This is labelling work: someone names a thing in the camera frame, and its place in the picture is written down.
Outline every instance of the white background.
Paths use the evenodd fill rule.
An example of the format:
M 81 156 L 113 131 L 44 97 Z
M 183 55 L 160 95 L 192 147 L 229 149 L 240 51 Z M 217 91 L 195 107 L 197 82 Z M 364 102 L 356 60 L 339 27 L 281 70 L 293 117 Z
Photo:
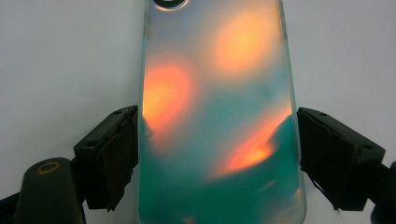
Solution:
M 284 0 L 297 106 L 324 111 L 396 161 L 396 1 Z M 0 1 L 0 198 L 24 171 L 73 146 L 139 99 L 144 0 Z M 370 223 L 332 210 L 308 179 L 306 224 Z M 114 213 L 132 223 L 132 185 Z

